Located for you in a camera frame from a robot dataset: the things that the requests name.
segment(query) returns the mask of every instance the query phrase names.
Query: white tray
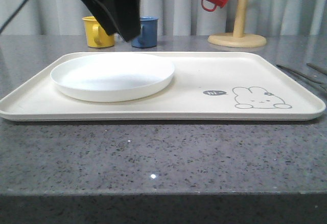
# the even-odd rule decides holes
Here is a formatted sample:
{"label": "white tray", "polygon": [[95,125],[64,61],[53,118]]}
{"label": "white tray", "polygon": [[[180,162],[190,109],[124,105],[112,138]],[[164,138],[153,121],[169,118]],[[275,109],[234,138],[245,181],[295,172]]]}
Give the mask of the white tray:
{"label": "white tray", "polygon": [[236,52],[144,52],[175,65],[162,91],[124,102],[87,102],[59,92],[53,62],[0,100],[0,116],[13,121],[67,120],[309,120],[325,103],[256,54]]}

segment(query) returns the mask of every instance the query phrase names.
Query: curtain fold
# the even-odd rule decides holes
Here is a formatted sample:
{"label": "curtain fold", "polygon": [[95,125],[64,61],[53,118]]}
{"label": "curtain fold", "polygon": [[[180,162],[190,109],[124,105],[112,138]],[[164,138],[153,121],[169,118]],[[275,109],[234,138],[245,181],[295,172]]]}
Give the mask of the curtain fold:
{"label": "curtain fold", "polygon": [[[0,25],[22,0],[0,0]],[[200,0],[141,0],[141,16],[157,16],[159,35],[211,35],[232,32],[238,0],[214,12]],[[80,0],[30,0],[3,34],[83,35]],[[248,0],[246,33],[263,36],[327,34],[326,0]]]}

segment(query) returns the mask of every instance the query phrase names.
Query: wooden pole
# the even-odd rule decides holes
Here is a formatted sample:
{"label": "wooden pole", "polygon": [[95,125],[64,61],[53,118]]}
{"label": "wooden pole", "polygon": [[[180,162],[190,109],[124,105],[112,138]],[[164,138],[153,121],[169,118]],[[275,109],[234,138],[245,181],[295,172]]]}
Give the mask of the wooden pole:
{"label": "wooden pole", "polygon": [[244,36],[247,3],[248,0],[238,0],[233,37],[240,38]]}

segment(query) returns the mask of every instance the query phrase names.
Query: round plate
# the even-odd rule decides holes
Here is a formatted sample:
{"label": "round plate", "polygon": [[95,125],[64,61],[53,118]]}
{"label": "round plate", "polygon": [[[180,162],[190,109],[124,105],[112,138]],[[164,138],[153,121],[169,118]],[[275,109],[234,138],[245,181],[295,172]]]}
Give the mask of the round plate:
{"label": "round plate", "polygon": [[174,65],[142,53],[105,53],[75,58],[56,66],[51,79],[73,98],[94,102],[134,100],[165,88]]}

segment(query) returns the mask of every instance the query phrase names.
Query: mug tree stand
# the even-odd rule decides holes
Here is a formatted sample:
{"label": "mug tree stand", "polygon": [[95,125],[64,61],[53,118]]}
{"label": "mug tree stand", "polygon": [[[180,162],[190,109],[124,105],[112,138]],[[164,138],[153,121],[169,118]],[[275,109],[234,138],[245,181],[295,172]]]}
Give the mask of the mug tree stand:
{"label": "mug tree stand", "polygon": [[266,45],[267,40],[263,36],[244,33],[247,3],[248,0],[238,0],[232,33],[213,34],[209,36],[208,42],[235,48],[255,48]]}

